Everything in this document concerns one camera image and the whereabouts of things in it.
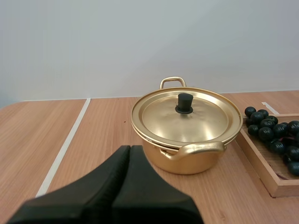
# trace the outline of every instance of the wooden tray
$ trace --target wooden tray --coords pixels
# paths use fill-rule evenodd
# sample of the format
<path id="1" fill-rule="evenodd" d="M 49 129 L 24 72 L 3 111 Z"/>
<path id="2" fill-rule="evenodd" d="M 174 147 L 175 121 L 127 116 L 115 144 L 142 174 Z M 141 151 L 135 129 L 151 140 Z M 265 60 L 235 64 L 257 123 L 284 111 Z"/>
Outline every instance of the wooden tray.
<path id="1" fill-rule="evenodd" d="M 299 114 L 275 116 L 279 123 L 299 120 Z M 299 176 L 290 174 L 279 155 L 269 152 L 263 143 L 250 136 L 245 124 L 235 140 L 272 197 L 299 196 Z"/>

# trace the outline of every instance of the pot rim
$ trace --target pot rim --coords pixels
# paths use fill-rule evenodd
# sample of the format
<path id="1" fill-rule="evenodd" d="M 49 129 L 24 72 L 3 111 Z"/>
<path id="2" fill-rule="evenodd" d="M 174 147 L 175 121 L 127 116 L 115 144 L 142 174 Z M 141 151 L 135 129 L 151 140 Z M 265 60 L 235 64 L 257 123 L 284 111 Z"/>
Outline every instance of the pot rim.
<path id="1" fill-rule="evenodd" d="M 182 145 L 178 145 L 178 144 L 168 144 L 168 143 L 165 143 L 161 140 L 157 140 L 155 139 L 154 137 L 151 137 L 147 134 L 145 134 L 143 131 L 139 130 L 139 128 L 136 126 L 135 124 L 135 120 L 134 120 L 134 109 L 136 108 L 136 106 L 142 101 L 144 100 L 145 98 L 149 97 L 149 96 L 157 96 L 159 95 L 160 93 L 163 93 L 165 91 L 184 91 L 184 90 L 191 90 L 191 91 L 194 91 L 194 92 L 204 92 L 204 93 L 207 93 L 211 96 L 217 96 L 223 100 L 225 100 L 226 102 L 228 102 L 234 109 L 235 111 L 237 112 L 238 116 L 239 116 L 239 126 L 238 128 L 236 128 L 236 130 L 233 132 L 232 135 L 230 135 L 229 137 L 227 137 L 226 139 L 222 140 L 222 142 L 227 145 L 228 143 L 232 142 L 235 137 L 237 136 L 237 134 L 240 132 L 241 128 L 242 128 L 242 125 L 243 125 L 243 116 L 240 112 L 240 110 L 237 108 L 237 106 L 231 102 L 229 99 L 227 99 L 226 97 L 218 94 L 218 93 L 215 93 L 215 92 L 212 92 L 212 91 L 209 91 L 209 90 L 204 90 L 204 89 L 200 89 L 200 88 L 194 88 L 194 87 L 170 87 L 170 88 L 164 88 L 164 89 L 159 89 L 159 90 L 156 90 L 156 91 L 153 91 L 153 92 L 150 92 L 146 95 L 144 95 L 143 97 L 141 97 L 136 103 L 135 105 L 133 106 L 132 110 L 131 110 L 131 124 L 132 124 L 132 127 L 134 128 L 134 130 L 138 133 L 139 136 L 141 136 L 143 139 L 145 139 L 146 141 L 150 142 L 150 143 L 154 143 L 156 146 L 158 147 L 165 147 L 167 148 L 168 150 L 171 150 L 171 151 L 175 151 L 175 150 L 178 150 L 182 147 Z M 213 142 L 215 141 L 214 139 L 212 140 L 207 140 L 207 141 L 204 141 L 204 142 Z"/>

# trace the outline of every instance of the black object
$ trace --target black object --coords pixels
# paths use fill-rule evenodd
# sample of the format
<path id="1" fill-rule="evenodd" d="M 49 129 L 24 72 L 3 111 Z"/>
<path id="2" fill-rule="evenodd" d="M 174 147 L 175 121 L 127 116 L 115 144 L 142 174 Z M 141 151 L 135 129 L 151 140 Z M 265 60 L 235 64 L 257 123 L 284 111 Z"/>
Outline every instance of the black object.
<path id="1" fill-rule="evenodd" d="M 268 113 L 268 111 L 266 111 L 266 110 L 264 110 L 264 109 L 258 110 L 257 112 L 260 112 L 260 113 L 262 113 L 262 115 L 263 115 L 263 118 L 266 118 L 266 117 L 268 117 L 268 116 L 269 116 L 269 113 Z"/>
<path id="2" fill-rule="evenodd" d="M 257 136 L 258 135 L 258 126 L 257 125 L 250 125 L 248 127 L 248 134 Z"/>
<path id="3" fill-rule="evenodd" d="M 114 223 L 203 223 L 193 200 L 157 175 L 137 146 L 131 149 L 127 177 L 112 210 Z"/>
<path id="4" fill-rule="evenodd" d="M 273 120 L 271 119 L 264 119 L 261 121 L 260 123 L 260 127 L 269 127 L 269 128 L 273 128 L 275 126 Z"/>
<path id="5" fill-rule="evenodd" d="M 25 202 L 8 224 L 159 224 L 174 218 L 203 224 L 193 200 L 153 170 L 142 146 L 122 146 L 81 179 Z"/>
<path id="6" fill-rule="evenodd" d="M 292 161 L 299 161 L 299 148 L 296 146 L 288 146 L 286 153 Z"/>
<path id="7" fill-rule="evenodd" d="M 280 141 L 275 141 L 270 145 L 270 151 L 282 155 L 285 153 L 285 145 Z"/>
<path id="8" fill-rule="evenodd" d="M 288 164 L 288 170 L 291 174 L 299 176 L 299 162 L 290 162 Z"/>
<path id="9" fill-rule="evenodd" d="M 299 121 L 297 120 L 293 120 L 291 121 L 288 125 L 288 132 L 292 135 L 296 135 L 297 133 L 299 133 Z"/>
<path id="10" fill-rule="evenodd" d="M 263 114 L 260 112 L 253 112 L 252 115 L 250 116 L 250 119 L 255 125 L 259 125 L 263 120 Z"/>
<path id="11" fill-rule="evenodd" d="M 275 138 L 282 138 L 287 135 L 287 127 L 285 124 L 277 124 L 272 128 Z"/>
<path id="12" fill-rule="evenodd" d="M 129 150 L 122 146 L 81 179 L 25 202 L 8 224 L 109 223 L 111 203 L 128 169 Z"/>
<path id="13" fill-rule="evenodd" d="M 256 109 L 252 106 L 249 106 L 245 109 L 245 114 L 248 118 L 250 118 L 253 112 L 256 112 Z"/>
<path id="14" fill-rule="evenodd" d="M 246 123 L 246 127 L 249 127 L 250 125 L 253 125 L 253 122 L 250 118 L 246 118 L 245 123 Z"/>
<path id="15" fill-rule="evenodd" d="M 274 133 L 269 127 L 262 127 L 258 130 L 258 136 L 263 141 L 269 141 L 274 138 Z"/>
<path id="16" fill-rule="evenodd" d="M 271 150 L 270 147 L 271 147 L 272 143 L 275 142 L 275 141 L 278 141 L 278 140 L 279 139 L 271 139 L 271 140 L 268 140 L 268 141 L 264 141 L 264 143 L 265 143 L 267 149 L 270 151 Z"/>
<path id="17" fill-rule="evenodd" d="M 276 124 L 276 125 L 278 124 L 277 117 L 274 117 L 274 116 L 270 115 L 270 116 L 266 117 L 266 119 L 271 119 L 271 120 L 273 120 L 274 124 Z"/>
<path id="18" fill-rule="evenodd" d="M 284 162 L 285 165 L 288 165 L 288 163 L 291 162 L 292 160 L 289 158 L 287 154 L 284 154 L 284 156 L 282 157 L 282 161 Z"/>
<path id="19" fill-rule="evenodd" d="M 286 146 L 299 147 L 299 142 L 297 142 L 294 138 L 284 137 L 281 139 L 281 142 L 283 142 Z"/>
<path id="20" fill-rule="evenodd" d="M 178 105 L 176 106 L 176 112 L 188 114 L 193 112 L 192 105 L 193 96 L 189 93 L 180 93 L 178 95 Z"/>

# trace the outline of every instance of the grape bunch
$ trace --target grape bunch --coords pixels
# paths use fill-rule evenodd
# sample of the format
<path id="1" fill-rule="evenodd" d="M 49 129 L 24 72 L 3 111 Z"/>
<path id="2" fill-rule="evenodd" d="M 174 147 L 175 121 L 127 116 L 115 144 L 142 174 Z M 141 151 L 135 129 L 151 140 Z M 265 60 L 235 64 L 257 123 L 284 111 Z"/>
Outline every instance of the grape bunch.
<path id="1" fill-rule="evenodd" d="M 272 152 L 280 155 L 291 174 L 299 176 L 299 121 L 278 123 L 275 116 L 252 106 L 245 109 L 248 134 L 256 136 Z"/>

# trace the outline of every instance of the white line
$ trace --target white line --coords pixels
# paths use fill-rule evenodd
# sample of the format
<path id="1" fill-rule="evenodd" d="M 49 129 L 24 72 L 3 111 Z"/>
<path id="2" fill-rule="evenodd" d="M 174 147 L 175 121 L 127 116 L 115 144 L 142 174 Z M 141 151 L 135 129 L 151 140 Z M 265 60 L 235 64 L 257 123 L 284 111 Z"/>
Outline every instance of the white line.
<path id="1" fill-rule="evenodd" d="M 279 114 L 276 110 L 274 110 L 273 107 L 271 107 L 269 104 L 267 104 L 266 102 L 262 102 L 262 104 L 264 104 L 273 114 Z"/>
<path id="2" fill-rule="evenodd" d="M 56 173 L 56 171 L 57 171 L 57 169 L 67 151 L 67 148 L 69 147 L 69 145 L 71 143 L 71 140 L 73 139 L 73 137 L 81 123 L 81 120 L 88 108 L 89 103 L 90 103 L 90 98 L 87 98 L 82 109 L 81 109 L 80 114 L 77 117 L 77 120 L 75 121 L 73 127 L 71 128 L 69 135 L 66 137 L 64 144 L 61 146 L 61 149 L 60 149 L 59 153 L 57 154 L 56 159 L 54 160 L 51 168 L 48 171 L 48 174 L 46 175 L 41 187 L 39 188 L 39 190 L 36 194 L 36 197 L 42 196 L 47 193 L 47 190 L 52 182 L 52 179 L 53 179 L 53 177 L 54 177 L 54 175 L 55 175 L 55 173 Z"/>

